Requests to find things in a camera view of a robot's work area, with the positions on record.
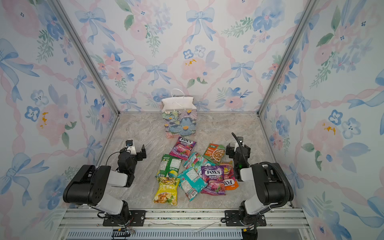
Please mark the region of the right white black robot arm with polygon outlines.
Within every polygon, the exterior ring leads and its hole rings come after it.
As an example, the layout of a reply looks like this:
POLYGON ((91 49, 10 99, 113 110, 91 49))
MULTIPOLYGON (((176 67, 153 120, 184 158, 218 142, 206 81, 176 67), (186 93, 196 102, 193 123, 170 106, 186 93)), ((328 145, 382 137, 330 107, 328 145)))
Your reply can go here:
POLYGON ((252 182, 256 193, 242 201, 238 219, 229 220, 243 226, 255 225, 265 213, 285 206, 294 199, 294 190, 278 163, 249 164, 251 148, 247 145, 227 145, 226 155, 234 162, 233 176, 238 182, 252 182))

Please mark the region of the floral paper gift bag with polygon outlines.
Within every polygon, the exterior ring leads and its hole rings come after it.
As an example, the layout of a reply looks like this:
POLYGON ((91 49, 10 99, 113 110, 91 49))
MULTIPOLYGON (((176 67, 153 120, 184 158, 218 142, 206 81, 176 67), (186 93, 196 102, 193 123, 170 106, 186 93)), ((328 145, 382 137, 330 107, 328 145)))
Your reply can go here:
POLYGON ((179 89, 172 89, 171 97, 162 99, 162 117, 168 139, 196 133, 198 111, 193 101, 193 97, 179 89))

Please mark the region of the teal mint candy bag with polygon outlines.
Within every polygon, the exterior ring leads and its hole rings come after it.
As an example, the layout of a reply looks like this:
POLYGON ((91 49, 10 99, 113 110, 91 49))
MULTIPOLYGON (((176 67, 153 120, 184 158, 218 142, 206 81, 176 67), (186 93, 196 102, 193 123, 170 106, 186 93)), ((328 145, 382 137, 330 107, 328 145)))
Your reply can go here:
POLYGON ((208 185, 194 168, 184 170, 178 175, 178 179, 180 179, 179 186, 185 192, 189 201, 192 201, 208 185))

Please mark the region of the purple Fox's berries candy bag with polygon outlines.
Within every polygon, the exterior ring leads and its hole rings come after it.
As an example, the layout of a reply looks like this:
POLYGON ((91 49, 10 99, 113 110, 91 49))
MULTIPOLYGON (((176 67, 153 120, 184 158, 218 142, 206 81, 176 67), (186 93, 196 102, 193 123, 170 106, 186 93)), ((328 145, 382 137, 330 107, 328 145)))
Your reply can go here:
POLYGON ((182 137, 178 138, 178 141, 169 153, 170 156, 186 161, 196 145, 195 141, 188 140, 182 137))

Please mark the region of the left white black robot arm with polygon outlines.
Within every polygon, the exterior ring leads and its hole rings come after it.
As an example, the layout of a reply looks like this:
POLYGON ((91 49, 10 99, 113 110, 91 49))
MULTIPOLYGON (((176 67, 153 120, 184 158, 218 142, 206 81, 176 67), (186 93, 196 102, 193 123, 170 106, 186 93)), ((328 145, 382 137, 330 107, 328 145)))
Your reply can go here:
POLYGON ((104 219, 127 225, 133 219, 128 203, 106 193, 107 187, 129 188, 135 179, 138 162, 147 158, 146 148, 137 152, 133 141, 119 151, 118 168, 109 165, 84 165, 64 190, 63 200, 69 204, 88 205, 102 213, 104 219))

